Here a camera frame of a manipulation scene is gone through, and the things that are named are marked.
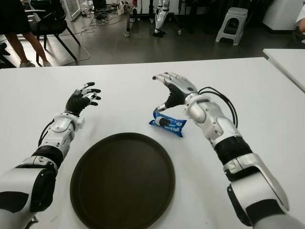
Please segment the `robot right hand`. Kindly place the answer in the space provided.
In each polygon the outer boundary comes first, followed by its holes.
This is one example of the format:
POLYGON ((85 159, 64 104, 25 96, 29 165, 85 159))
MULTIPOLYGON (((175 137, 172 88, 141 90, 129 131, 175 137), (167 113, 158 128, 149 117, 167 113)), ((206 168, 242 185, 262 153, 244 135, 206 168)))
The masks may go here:
POLYGON ((160 113, 178 105, 185 105, 189 98, 197 96, 198 90, 187 78, 175 73, 161 73, 152 77, 153 80, 162 82, 169 89, 166 102, 155 108, 160 113))

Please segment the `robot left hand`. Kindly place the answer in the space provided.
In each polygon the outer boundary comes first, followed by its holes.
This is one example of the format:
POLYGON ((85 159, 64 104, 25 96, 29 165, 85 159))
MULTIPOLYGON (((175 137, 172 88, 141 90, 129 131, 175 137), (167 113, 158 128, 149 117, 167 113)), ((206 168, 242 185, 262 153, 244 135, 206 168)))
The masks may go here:
POLYGON ((77 88, 69 97, 64 112, 79 117, 87 106, 97 106, 98 103, 95 100, 101 100, 98 96, 101 90, 92 88, 94 85, 95 82, 89 82, 77 88))

